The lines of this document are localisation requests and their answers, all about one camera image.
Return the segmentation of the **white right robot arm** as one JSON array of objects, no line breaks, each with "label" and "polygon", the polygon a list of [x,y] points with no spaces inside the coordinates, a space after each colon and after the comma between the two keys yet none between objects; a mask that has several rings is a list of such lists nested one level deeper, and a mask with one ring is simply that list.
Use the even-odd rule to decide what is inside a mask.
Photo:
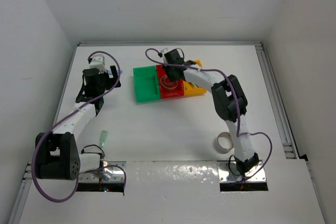
[{"label": "white right robot arm", "polygon": [[259,163],[246,125],[247,99],[236,76],[226,76],[215,69],[203,69],[194,61],[185,61],[177,49],[159,52],[163,69],[171,81],[196,84],[213,97],[217,115],[226,123],[234,145],[234,159],[240,176]]}]

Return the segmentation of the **green eraser stick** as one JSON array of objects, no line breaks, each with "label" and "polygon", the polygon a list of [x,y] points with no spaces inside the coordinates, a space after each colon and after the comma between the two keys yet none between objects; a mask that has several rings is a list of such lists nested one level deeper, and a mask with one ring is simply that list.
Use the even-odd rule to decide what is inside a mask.
[{"label": "green eraser stick", "polygon": [[108,131],[102,130],[100,134],[99,147],[104,148],[108,136]]}]

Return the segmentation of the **cream masking tape roll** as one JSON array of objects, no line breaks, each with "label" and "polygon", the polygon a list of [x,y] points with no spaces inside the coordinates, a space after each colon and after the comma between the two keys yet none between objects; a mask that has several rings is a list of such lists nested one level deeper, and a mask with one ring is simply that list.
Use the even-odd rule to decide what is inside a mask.
[{"label": "cream masking tape roll", "polygon": [[167,75],[160,78],[160,89],[163,91],[173,91],[178,87],[177,81],[171,81]]}]

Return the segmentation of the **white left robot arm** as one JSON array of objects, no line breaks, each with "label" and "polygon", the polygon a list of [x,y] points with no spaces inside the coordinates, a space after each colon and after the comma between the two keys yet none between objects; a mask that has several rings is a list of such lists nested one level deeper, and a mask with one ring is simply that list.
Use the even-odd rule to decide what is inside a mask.
[{"label": "white left robot arm", "polygon": [[102,95],[111,88],[121,87],[116,66],[108,71],[89,68],[82,71],[82,86],[75,99],[76,114],[58,124],[41,144],[36,160],[35,175],[39,179],[75,180],[81,172],[81,160],[91,159],[99,165],[98,158],[78,151],[76,140],[85,126],[99,114],[104,99]]}]

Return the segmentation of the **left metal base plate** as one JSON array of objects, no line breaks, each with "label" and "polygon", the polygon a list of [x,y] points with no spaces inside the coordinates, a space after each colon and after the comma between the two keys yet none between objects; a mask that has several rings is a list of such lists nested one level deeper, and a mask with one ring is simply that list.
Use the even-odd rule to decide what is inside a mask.
[{"label": "left metal base plate", "polygon": [[127,163],[125,161],[103,161],[102,166],[108,166],[103,170],[95,173],[84,173],[79,175],[80,183],[124,183],[124,171],[126,171]]}]

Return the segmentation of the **green plastic bin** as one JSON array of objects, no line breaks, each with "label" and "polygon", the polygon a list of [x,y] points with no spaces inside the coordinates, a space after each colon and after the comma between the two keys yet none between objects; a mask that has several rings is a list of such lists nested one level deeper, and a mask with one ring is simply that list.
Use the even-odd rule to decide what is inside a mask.
[{"label": "green plastic bin", "polygon": [[133,68],[133,79],[137,103],[160,99],[159,81],[155,66]]}]

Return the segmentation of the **aluminium frame rail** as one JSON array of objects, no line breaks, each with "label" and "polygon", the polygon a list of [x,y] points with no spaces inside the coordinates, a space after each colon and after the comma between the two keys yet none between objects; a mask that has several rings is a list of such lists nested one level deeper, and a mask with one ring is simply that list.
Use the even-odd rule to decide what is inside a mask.
[{"label": "aluminium frame rail", "polygon": [[262,43],[256,43],[255,50],[270,98],[285,157],[286,159],[298,159],[299,154],[297,152],[295,140],[293,138],[270,59]]}]

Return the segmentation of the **wide clear tape roll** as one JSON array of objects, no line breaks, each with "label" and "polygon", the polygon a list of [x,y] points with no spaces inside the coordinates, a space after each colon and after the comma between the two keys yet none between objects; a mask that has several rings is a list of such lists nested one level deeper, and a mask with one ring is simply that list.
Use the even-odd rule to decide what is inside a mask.
[{"label": "wide clear tape roll", "polygon": [[215,141],[215,146],[219,153],[226,154],[234,148],[231,134],[228,132],[221,132]]}]

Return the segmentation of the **red plastic bin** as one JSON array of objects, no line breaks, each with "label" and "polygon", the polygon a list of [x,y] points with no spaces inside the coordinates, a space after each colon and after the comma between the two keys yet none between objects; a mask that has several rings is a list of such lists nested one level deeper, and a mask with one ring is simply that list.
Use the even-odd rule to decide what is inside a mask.
[{"label": "red plastic bin", "polygon": [[178,98],[184,95],[182,80],[170,81],[162,65],[156,65],[156,73],[159,81],[161,99]]}]

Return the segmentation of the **yellow plastic bin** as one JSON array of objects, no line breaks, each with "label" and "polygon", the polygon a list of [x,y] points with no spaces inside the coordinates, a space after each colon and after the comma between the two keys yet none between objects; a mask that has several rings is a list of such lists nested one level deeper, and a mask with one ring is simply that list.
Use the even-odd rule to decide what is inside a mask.
[{"label": "yellow plastic bin", "polygon": [[183,81],[184,95],[185,96],[196,96],[206,93],[206,89],[190,82]]}]

